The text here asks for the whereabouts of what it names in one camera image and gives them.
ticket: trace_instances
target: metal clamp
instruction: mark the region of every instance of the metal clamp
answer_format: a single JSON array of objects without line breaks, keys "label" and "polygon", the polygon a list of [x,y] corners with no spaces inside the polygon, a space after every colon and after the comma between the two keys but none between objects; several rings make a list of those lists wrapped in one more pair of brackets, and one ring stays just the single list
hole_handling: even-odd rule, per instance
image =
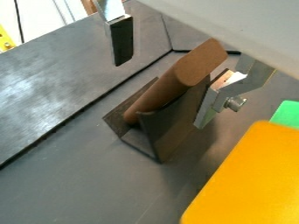
[{"label": "metal clamp", "polygon": [[134,18],[120,0],[94,0],[94,4],[106,22],[115,65],[120,66],[134,57]]},{"label": "metal clamp", "polygon": [[259,60],[242,54],[237,72],[226,69],[210,85],[194,125],[202,129],[213,117],[226,108],[241,110],[247,99],[239,95],[261,88],[267,83],[275,69]]}]

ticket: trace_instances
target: screw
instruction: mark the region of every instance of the screw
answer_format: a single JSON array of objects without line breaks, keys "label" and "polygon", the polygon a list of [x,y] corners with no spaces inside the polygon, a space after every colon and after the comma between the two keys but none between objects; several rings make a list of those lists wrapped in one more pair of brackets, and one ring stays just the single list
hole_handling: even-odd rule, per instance
[{"label": "screw", "polygon": [[241,96],[230,97],[226,101],[225,108],[230,108],[233,111],[239,112],[246,102],[247,99],[242,98]]}]

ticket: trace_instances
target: gray floor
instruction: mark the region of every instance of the gray floor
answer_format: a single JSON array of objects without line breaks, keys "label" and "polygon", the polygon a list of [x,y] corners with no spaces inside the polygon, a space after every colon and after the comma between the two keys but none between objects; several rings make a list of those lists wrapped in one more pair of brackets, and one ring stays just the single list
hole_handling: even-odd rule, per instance
[{"label": "gray floor", "polygon": [[0,166],[82,108],[172,50],[163,16],[138,1],[135,56],[112,65],[99,14],[0,55]]},{"label": "gray floor", "polygon": [[247,94],[245,108],[223,111],[202,137],[190,135],[171,161],[158,164],[118,139],[102,117],[182,56],[160,59],[0,171],[0,223],[179,222],[251,123],[269,119],[282,100],[299,100],[299,80],[277,73]]}]

